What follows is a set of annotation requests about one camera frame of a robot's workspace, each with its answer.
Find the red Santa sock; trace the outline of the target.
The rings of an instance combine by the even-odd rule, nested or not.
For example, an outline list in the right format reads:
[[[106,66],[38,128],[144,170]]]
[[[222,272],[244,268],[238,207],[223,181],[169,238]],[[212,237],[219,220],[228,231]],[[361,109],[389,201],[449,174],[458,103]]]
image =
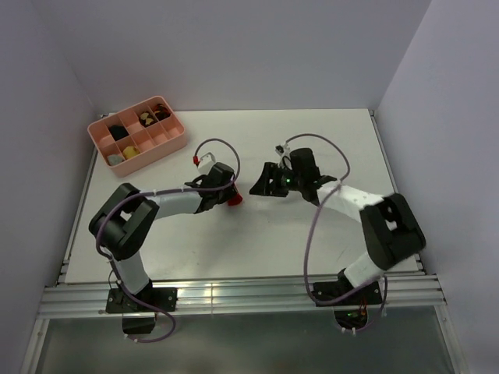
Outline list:
[[[237,206],[242,202],[242,195],[239,193],[239,190],[236,187],[233,187],[232,194],[230,198],[227,200],[228,206]]]

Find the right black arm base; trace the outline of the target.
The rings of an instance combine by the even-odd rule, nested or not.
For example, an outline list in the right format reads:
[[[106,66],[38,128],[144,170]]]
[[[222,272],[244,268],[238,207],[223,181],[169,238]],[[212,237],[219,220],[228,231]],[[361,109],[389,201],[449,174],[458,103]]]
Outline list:
[[[319,302],[330,302],[353,290],[343,277],[337,281],[313,283],[312,295]],[[332,305],[334,321],[342,333],[355,336],[365,330],[378,316],[382,316],[388,296],[388,283],[378,280]]]

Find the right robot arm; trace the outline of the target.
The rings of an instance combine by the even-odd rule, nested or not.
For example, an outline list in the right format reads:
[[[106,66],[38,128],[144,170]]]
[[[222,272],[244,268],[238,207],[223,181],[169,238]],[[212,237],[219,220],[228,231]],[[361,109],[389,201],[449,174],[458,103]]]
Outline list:
[[[290,152],[281,147],[278,163],[266,162],[249,190],[254,196],[286,197],[299,192],[317,207],[306,241],[303,277],[311,291],[308,265],[313,233],[322,210],[330,209],[360,223],[366,251],[338,275],[338,297],[352,304],[364,294],[364,286],[388,270],[423,250],[426,238],[406,198],[400,193],[388,196],[365,192],[345,185],[343,180],[320,172],[310,148]]]

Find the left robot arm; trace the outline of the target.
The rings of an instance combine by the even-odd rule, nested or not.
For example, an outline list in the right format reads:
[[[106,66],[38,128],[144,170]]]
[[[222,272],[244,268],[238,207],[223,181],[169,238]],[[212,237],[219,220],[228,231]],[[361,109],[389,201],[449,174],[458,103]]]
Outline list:
[[[235,172],[227,164],[214,163],[180,189],[165,194],[141,192],[130,183],[122,183],[89,223],[89,231],[101,255],[111,260],[117,278],[126,288],[124,302],[134,311],[143,311],[152,301],[152,280],[140,256],[152,224],[179,214],[198,214],[227,203],[237,196]]]

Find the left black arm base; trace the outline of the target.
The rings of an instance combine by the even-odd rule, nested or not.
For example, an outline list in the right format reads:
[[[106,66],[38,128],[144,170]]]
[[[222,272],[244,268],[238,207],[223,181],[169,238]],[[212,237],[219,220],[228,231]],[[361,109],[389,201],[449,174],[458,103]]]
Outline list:
[[[172,315],[178,300],[177,288],[145,287],[137,295],[128,295],[122,288],[112,288],[108,292],[105,313],[122,316],[122,331],[131,339],[141,343],[152,343],[170,337],[176,328]],[[146,338],[153,332],[159,315],[170,319],[172,326],[162,337]]]

